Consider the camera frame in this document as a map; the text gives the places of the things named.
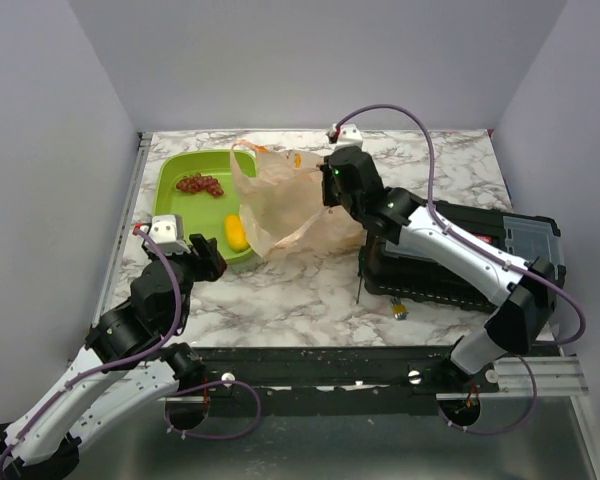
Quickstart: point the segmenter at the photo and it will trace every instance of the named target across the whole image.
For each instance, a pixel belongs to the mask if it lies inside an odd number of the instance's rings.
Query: white wall
[[[65,0],[0,0],[0,423],[94,314],[138,139]]]
[[[516,209],[554,217],[563,231],[566,287],[589,316],[575,349],[600,424],[600,0],[569,0],[494,145]]]
[[[565,0],[70,3],[131,119],[170,130],[315,128],[376,102],[493,127]]]

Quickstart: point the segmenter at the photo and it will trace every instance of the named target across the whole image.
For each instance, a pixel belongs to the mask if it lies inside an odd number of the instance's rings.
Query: translucent plastic bag
[[[257,176],[242,173],[233,153],[255,153]],[[311,152],[274,152],[245,140],[231,147],[231,174],[240,197],[240,219],[251,248],[267,260],[311,250],[337,253],[359,246],[362,226],[342,208],[322,204],[322,157]]]

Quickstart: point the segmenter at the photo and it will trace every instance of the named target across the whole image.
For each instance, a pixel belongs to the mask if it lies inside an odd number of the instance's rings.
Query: bolt
[[[498,372],[493,369],[487,370],[484,372],[484,378],[486,378],[489,383],[498,383]]]
[[[422,382],[422,375],[420,375],[420,372],[417,370],[411,370],[407,377],[409,378],[409,383],[411,385],[420,385]]]
[[[235,382],[236,381],[236,376],[231,373],[231,372],[226,372],[223,373],[222,376],[220,377],[220,380],[224,381],[224,382]],[[230,383],[225,383],[224,384],[225,387],[229,388],[231,386]]]

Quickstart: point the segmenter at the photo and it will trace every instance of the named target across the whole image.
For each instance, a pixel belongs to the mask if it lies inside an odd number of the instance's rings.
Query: marble countertop
[[[511,210],[487,132],[432,132],[436,148],[436,198]],[[320,131],[185,131],[153,135],[133,213],[148,221],[160,167],[186,151],[229,148],[238,139],[261,145],[327,154]],[[385,184],[426,197],[427,149],[418,132],[365,132],[364,149],[375,159]],[[126,239],[109,304],[128,295],[130,281],[146,265],[137,237]],[[198,283],[187,328],[176,341],[197,346],[383,346],[451,345],[482,325],[485,314],[404,299],[407,320],[394,320],[388,297],[358,289],[357,252],[291,255],[242,272],[228,271],[215,283]]]

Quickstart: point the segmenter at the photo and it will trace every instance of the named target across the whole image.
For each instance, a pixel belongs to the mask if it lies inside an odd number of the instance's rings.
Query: black plastic container
[[[492,246],[529,261],[547,258],[556,266],[556,283],[564,285],[566,267],[555,220],[499,210],[436,202],[437,211],[459,227]],[[374,295],[456,305],[466,310],[492,312],[494,306],[466,280],[418,252],[400,248],[367,234],[360,249],[360,274]]]

